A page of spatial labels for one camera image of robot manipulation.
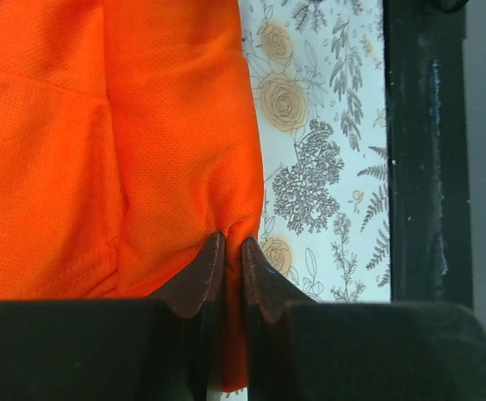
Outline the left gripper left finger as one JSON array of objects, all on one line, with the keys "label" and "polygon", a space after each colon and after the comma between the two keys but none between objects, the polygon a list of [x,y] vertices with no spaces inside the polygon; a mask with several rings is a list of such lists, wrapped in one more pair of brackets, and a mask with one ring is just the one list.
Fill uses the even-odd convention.
[{"label": "left gripper left finger", "polygon": [[225,238],[145,298],[0,302],[0,400],[217,400]]}]

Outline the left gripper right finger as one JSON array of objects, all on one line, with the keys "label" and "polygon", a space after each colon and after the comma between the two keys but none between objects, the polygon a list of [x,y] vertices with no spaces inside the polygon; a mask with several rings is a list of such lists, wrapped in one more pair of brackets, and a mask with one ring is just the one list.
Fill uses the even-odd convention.
[{"label": "left gripper right finger", "polygon": [[242,247],[251,400],[486,400],[486,333],[441,302],[315,302]]}]

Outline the orange t shirt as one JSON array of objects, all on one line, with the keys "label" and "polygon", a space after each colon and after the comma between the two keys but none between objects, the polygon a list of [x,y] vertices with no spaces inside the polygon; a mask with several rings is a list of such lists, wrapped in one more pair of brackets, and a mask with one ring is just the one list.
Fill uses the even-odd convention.
[{"label": "orange t shirt", "polygon": [[221,387],[248,383],[263,173],[235,1],[0,1],[0,300],[145,297],[226,238]]}]

